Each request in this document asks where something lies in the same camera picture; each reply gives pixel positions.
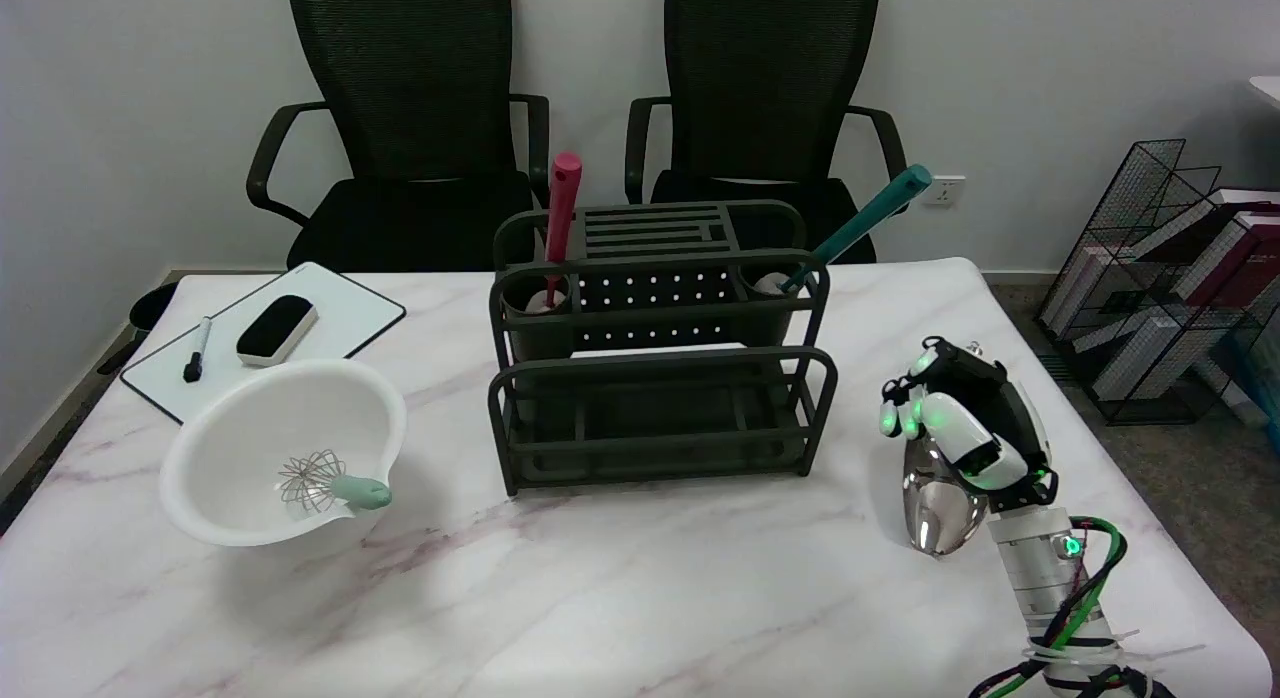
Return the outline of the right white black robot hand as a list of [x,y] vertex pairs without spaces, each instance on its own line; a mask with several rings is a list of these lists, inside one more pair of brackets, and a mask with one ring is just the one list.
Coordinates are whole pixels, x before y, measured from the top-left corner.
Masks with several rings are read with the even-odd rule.
[[948,474],[996,514],[1051,506],[1059,475],[1021,383],[1000,361],[941,336],[922,348],[905,374],[882,386],[879,433],[933,441]]

